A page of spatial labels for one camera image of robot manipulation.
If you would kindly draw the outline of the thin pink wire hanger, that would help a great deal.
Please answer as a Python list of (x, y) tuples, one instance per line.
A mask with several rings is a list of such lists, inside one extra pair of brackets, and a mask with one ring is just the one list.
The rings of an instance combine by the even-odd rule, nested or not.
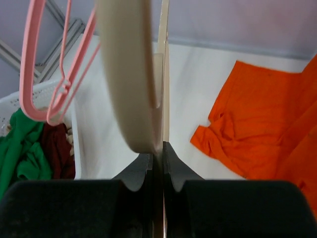
[(65, 16), (65, 23), (64, 23), (64, 30), (63, 30), (63, 38), (61, 44), (61, 52), (60, 52), (60, 59), (59, 59), (59, 69), (61, 73), (61, 80), (59, 81), (57, 87), (55, 88), (51, 102), (49, 104), (47, 114), (46, 114), (46, 121), (48, 124), (55, 126), (62, 122), (63, 116), (65, 115), (67, 109), (69, 108), (72, 99), (74, 98), (76, 92), (79, 89), (81, 82), (83, 81), (84, 77), (86, 76), (93, 60), (95, 59), (101, 45), (98, 44), (93, 52), (91, 58), (89, 59), (88, 64), (86, 65), (84, 72), (79, 78), (79, 81), (75, 88), (72, 90), (72, 94), (68, 97), (69, 90), (71, 89), (73, 83), (75, 82), (76, 76), (78, 74), (79, 68), (83, 62), (84, 56), (87, 52), (89, 44), (91, 42), (92, 36), (94, 34), (94, 30), (96, 27), (96, 8), (94, 7), (86, 28), (84, 30), (83, 38), (80, 42), (79, 48), (76, 52), (74, 61), (71, 65), (68, 75), (65, 75), (63, 62), (64, 62), (64, 55), (65, 55), (65, 43), (67, 39), (67, 27), (69, 24), (69, 17), (71, 12), (71, 5), (72, 1), (67, 2), (67, 9), (66, 9), (66, 16)]

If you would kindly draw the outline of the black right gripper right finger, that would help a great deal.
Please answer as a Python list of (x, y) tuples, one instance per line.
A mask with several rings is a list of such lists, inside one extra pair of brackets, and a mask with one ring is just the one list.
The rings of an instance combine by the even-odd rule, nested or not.
[(169, 142), (163, 143), (162, 159), (166, 236), (191, 238), (188, 199), (182, 188), (187, 181), (203, 178), (178, 157)]

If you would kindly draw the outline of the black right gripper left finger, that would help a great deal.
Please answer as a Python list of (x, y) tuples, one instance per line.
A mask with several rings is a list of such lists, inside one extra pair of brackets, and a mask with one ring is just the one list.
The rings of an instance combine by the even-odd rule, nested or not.
[(153, 155), (139, 154), (114, 180), (121, 182), (112, 238), (153, 236)]

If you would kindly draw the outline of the green t shirt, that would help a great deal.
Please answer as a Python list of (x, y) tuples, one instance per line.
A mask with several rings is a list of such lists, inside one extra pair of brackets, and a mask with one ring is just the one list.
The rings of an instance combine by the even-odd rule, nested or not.
[(0, 138), (0, 196), (15, 182), (50, 180), (53, 171), (39, 139), (44, 123), (28, 118), (21, 109), (9, 120), (11, 130)]

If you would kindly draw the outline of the beige t shirt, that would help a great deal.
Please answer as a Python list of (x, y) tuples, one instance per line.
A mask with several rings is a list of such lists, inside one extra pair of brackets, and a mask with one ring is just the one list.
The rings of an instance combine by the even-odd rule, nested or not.
[(70, 152), (69, 152), (70, 156), (73, 156), (74, 155), (74, 144), (73, 144), (74, 140), (73, 140), (73, 132), (72, 132), (72, 128), (71, 127), (67, 130), (66, 140), (71, 146), (71, 149), (70, 149)]

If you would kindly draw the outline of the maroon t shirt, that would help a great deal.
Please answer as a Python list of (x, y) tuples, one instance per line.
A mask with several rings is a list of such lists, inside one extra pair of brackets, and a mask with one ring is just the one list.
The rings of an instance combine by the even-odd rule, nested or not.
[(67, 141), (65, 124), (43, 126), (40, 145), (53, 171), (53, 179), (74, 179), (75, 161), (71, 155), (72, 145)]

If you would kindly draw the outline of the thick pink plastic hanger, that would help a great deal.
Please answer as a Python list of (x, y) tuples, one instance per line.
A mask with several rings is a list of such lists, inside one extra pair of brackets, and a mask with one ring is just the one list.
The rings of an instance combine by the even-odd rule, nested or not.
[(46, 113), (39, 111), (33, 104), (36, 50), (45, 3), (44, 0), (30, 1), (24, 30), (20, 67), (20, 107), (26, 116), (35, 121), (46, 120)]

